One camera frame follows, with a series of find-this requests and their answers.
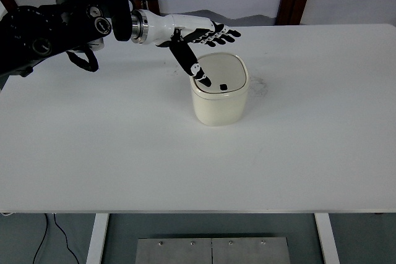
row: black strap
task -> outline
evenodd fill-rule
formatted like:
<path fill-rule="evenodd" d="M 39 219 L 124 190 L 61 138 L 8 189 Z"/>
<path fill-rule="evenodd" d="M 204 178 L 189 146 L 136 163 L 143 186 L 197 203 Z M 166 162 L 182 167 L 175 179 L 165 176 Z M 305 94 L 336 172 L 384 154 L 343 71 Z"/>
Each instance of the black strap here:
<path fill-rule="evenodd" d="M 79 47 L 78 49 L 85 53 L 88 61 L 78 57 L 75 53 L 66 51 L 66 54 L 69 56 L 70 61 L 77 65 L 79 68 L 83 68 L 86 71 L 97 71 L 99 69 L 98 60 L 95 57 L 93 51 L 89 48 L 89 46 L 84 45 Z"/>

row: white table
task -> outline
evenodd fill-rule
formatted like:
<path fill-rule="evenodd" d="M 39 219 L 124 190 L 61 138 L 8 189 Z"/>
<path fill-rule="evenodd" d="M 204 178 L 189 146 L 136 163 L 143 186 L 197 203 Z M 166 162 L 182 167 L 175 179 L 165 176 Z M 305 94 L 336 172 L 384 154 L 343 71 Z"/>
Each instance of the white table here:
<path fill-rule="evenodd" d="M 396 211 L 396 28 L 238 28 L 243 118 L 207 127 L 168 49 L 65 54 L 0 94 L 0 211 Z"/>

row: white container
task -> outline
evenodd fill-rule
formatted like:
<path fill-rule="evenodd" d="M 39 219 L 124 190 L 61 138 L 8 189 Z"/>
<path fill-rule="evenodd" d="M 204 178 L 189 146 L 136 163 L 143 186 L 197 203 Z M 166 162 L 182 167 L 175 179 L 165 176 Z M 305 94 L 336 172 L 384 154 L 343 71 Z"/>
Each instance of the white container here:
<path fill-rule="evenodd" d="M 198 120 L 208 126 L 223 126 L 242 116 L 248 97 L 249 75 L 242 59 L 230 53 L 198 58 L 212 85 L 206 87 L 190 77 L 192 103 Z"/>

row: robotic arm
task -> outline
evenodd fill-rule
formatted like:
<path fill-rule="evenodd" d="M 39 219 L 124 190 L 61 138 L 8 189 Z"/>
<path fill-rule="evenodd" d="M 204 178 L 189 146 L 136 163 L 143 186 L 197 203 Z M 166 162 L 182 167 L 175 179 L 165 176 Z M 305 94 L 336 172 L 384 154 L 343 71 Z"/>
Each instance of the robotic arm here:
<path fill-rule="evenodd" d="M 189 15 L 157 16 L 147 10 L 130 11 L 131 0 L 56 0 L 55 5 L 20 6 L 0 21 L 0 76 L 27 76 L 45 59 L 66 52 L 79 67 L 95 72 L 93 51 L 111 33 L 119 41 L 169 47 L 182 68 L 206 86 L 204 74 L 188 43 L 215 46 L 234 42 L 240 33 L 210 19 Z M 74 52 L 83 52 L 88 61 Z"/>
<path fill-rule="evenodd" d="M 215 46 L 217 42 L 224 45 L 226 41 L 234 42 L 233 37 L 241 36 L 223 24 L 190 15 L 160 17 L 150 11 L 139 10 L 132 12 L 132 21 L 134 29 L 131 40 L 134 43 L 169 47 L 184 71 L 207 87 L 211 85 L 210 79 L 204 74 L 188 43 Z"/>

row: metal plate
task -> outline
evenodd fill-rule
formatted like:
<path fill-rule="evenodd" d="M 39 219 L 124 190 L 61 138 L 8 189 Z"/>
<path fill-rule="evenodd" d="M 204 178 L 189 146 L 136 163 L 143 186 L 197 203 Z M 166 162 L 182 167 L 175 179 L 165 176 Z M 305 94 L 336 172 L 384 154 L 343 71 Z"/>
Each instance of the metal plate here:
<path fill-rule="evenodd" d="M 136 264 L 290 264 L 286 237 L 139 239 Z"/>
<path fill-rule="evenodd" d="M 136 264 L 212 264 L 212 240 L 139 239 Z"/>
<path fill-rule="evenodd" d="M 212 239 L 213 264 L 290 264 L 286 237 Z"/>

